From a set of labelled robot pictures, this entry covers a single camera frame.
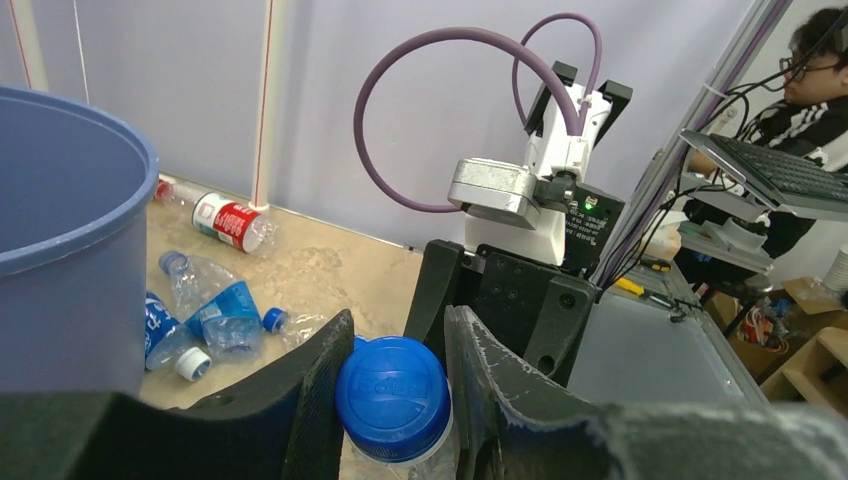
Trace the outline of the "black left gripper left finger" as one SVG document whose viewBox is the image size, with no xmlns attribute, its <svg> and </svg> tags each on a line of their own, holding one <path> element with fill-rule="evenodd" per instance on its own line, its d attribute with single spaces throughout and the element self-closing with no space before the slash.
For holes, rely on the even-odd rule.
<svg viewBox="0 0 848 480">
<path fill-rule="evenodd" d="M 338 312 L 304 344 L 186 409 L 117 392 L 1 398 L 5 479 L 335 479 L 334 406 L 354 320 Z"/>
</svg>

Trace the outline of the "small clear bottle blue cap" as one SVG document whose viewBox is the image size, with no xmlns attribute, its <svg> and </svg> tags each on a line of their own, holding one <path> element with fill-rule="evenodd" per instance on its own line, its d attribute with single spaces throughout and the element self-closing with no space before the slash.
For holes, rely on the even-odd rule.
<svg viewBox="0 0 848 480">
<path fill-rule="evenodd" d="M 278 307 L 268 309 L 262 318 L 263 328 L 275 338 L 283 353 L 304 344 L 328 322 L 329 318 L 322 314 L 292 313 Z"/>
</svg>

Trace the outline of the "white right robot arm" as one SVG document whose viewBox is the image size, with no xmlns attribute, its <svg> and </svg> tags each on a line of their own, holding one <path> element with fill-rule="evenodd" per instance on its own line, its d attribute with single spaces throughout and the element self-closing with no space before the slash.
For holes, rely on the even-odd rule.
<svg viewBox="0 0 848 480">
<path fill-rule="evenodd" d="M 444 360 L 444 312 L 468 306 L 510 351 L 566 384 L 599 293 L 591 278 L 623 210 L 587 184 L 586 170 L 632 91 L 613 81 L 581 86 L 559 62 L 553 72 L 573 115 L 541 87 L 520 163 L 457 164 L 448 198 L 465 216 L 464 239 L 426 245 L 404 333 Z"/>
</svg>

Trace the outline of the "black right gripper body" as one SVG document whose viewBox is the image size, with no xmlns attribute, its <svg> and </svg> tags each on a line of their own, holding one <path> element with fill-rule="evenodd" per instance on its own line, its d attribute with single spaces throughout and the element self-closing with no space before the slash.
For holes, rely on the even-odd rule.
<svg viewBox="0 0 848 480">
<path fill-rule="evenodd" d="M 446 360 L 444 312 L 468 306 L 505 347 L 567 386 L 595 303 L 588 281 L 558 266 L 482 245 L 432 240 L 422 257 L 404 334 Z"/>
</svg>

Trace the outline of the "Pepsi bottle blue label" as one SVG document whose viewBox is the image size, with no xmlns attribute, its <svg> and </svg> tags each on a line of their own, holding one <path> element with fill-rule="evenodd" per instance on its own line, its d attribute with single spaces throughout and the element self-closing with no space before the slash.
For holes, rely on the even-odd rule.
<svg viewBox="0 0 848 480">
<path fill-rule="evenodd" d="M 454 479 L 458 447 L 448 379 L 403 336 L 354 337 L 335 389 L 349 446 L 345 479 Z"/>
</svg>

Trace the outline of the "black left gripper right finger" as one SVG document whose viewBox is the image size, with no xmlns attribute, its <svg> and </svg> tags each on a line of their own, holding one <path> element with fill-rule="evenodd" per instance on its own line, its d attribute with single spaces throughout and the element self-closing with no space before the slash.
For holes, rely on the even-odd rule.
<svg viewBox="0 0 848 480">
<path fill-rule="evenodd" d="M 460 479 L 843 479 L 847 423 L 800 403 L 593 404 L 444 312 Z"/>
</svg>

